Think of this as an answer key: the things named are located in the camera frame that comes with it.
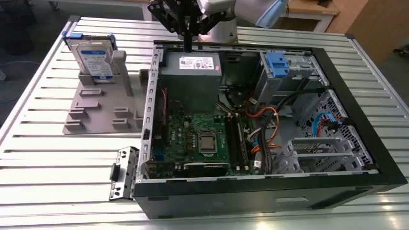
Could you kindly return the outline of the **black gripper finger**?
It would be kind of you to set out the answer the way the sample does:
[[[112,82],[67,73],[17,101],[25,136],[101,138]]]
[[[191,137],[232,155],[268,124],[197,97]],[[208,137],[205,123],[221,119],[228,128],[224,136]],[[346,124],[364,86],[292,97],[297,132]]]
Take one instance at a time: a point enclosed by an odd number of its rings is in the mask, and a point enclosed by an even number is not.
[[[184,41],[184,52],[189,52],[189,31],[187,16],[172,17],[163,14],[163,0],[151,0],[148,10],[171,33],[177,33]]]
[[[188,16],[189,31],[189,52],[192,52],[192,42],[231,43],[236,40],[236,17],[227,11],[199,17]]]

